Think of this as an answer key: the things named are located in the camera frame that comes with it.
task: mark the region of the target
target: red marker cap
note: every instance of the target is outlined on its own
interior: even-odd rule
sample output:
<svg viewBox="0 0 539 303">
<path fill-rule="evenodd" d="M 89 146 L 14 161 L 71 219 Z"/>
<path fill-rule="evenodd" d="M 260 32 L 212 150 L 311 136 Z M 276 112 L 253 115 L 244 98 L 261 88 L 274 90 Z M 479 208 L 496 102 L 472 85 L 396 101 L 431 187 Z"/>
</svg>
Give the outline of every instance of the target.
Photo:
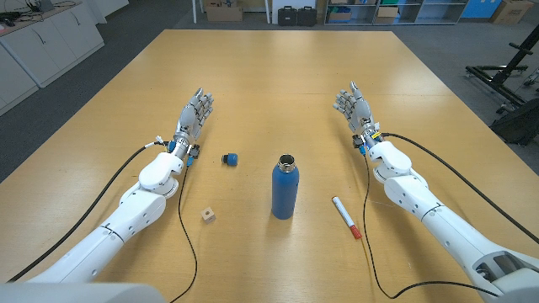
<svg viewBox="0 0 539 303">
<path fill-rule="evenodd" d="M 354 235 L 355 240 L 361 239 L 362 235 L 360 233 L 360 230 L 357 229 L 357 227 L 351 226 L 350 230 L 352 231 L 352 235 Z"/>
</svg>

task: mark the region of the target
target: bottle opening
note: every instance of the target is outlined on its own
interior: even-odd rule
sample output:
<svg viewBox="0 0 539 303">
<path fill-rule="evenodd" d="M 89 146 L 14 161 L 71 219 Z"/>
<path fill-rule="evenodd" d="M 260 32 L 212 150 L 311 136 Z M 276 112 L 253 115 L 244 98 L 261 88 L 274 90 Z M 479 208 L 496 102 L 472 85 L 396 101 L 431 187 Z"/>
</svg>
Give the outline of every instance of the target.
<svg viewBox="0 0 539 303">
<path fill-rule="evenodd" d="M 282 172 L 289 173 L 296 168 L 296 164 L 294 163 L 294 157 L 289 154 L 285 154 L 280 156 L 279 158 L 279 169 Z"/>
</svg>

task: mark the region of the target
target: cardboard box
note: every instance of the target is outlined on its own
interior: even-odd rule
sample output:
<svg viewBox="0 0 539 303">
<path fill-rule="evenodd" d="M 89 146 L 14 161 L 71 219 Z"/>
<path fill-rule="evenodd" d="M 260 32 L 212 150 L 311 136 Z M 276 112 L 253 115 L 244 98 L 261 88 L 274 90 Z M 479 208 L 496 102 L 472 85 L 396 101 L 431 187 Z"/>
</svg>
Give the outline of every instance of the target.
<svg viewBox="0 0 539 303">
<path fill-rule="evenodd" d="M 242 8 L 205 8 L 208 16 L 208 21 L 222 22 L 222 21 L 243 21 Z"/>
<path fill-rule="evenodd" d="M 379 7 L 377 17 L 395 18 L 398 15 L 398 7 Z"/>
<path fill-rule="evenodd" d="M 329 22 L 349 22 L 352 19 L 352 13 L 329 13 Z"/>
<path fill-rule="evenodd" d="M 503 0 L 498 9 L 490 18 L 490 23 L 493 24 L 517 24 L 520 22 L 524 14 L 533 7 L 533 2 L 521 0 L 510 1 Z"/>
<path fill-rule="evenodd" d="M 392 24 L 398 15 L 397 7 L 379 7 L 374 20 L 375 24 Z"/>
</svg>

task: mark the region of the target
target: small wooden cube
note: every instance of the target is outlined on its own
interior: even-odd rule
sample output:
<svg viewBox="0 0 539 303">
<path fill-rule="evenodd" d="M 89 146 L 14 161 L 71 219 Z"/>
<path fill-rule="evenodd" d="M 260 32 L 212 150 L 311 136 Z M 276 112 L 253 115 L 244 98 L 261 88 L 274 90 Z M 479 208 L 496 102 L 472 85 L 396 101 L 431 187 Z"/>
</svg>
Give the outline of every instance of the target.
<svg viewBox="0 0 539 303">
<path fill-rule="evenodd" d="M 207 209 L 202 210 L 200 214 L 202 215 L 202 219 L 204 219 L 204 222 L 206 224 L 209 224 L 216 220 L 216 214 L 213 213 L 213 210 L 211 210 L 211 207 L 208 207 Z"/>
</svg>

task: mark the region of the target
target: black case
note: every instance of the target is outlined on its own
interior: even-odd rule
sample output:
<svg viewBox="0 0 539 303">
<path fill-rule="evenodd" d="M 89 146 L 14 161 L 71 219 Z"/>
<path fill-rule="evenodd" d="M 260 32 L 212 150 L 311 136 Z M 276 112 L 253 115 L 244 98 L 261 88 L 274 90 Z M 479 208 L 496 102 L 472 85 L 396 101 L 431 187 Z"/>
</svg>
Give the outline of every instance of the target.
<svg viewBox="0 0 539 303">
<path fill-rule="evenodd" d="M 314 26 L 317 23 L 317 10 L 312 7 L 297 10 L 297 25 Z"/>
<path fill-rule="evenodd" d="M 277 23 L 280 26 L 294 26 L 297 21 L 297 9 L 292 8 L 292 6 L 285 6 L 279 8 L 279 17 Z"/>
</svg>

